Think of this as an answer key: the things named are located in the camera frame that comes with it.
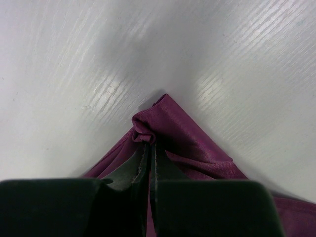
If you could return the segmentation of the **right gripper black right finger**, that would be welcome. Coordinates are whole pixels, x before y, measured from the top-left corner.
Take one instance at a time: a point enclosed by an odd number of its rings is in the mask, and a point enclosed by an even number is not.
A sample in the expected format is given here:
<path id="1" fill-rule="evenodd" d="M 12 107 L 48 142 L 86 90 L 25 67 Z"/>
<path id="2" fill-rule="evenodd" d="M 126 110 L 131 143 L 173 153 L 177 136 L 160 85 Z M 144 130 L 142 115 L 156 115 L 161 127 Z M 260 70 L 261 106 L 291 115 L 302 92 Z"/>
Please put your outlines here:
<path id="1" fill-rule="evenodd" d="M 152 145 L 151 151 L 151 183 L 162 181 L 192 182 L 167 156 L 161 142 L 155 142 Z"/>

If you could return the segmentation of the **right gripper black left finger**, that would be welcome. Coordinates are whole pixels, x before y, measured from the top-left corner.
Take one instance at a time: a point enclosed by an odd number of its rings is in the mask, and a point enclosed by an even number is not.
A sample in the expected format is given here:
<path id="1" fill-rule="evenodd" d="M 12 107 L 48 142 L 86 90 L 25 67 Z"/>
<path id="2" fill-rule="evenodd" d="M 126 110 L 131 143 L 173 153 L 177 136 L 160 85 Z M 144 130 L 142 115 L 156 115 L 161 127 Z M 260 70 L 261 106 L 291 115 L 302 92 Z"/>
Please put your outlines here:
<path id="1" fill-rule="evenodd" d="M 126 162 L 101 180 L 112 190 L 127 190 L 147 172 L 149 152 L 150 145 L 142 144 Z"/>

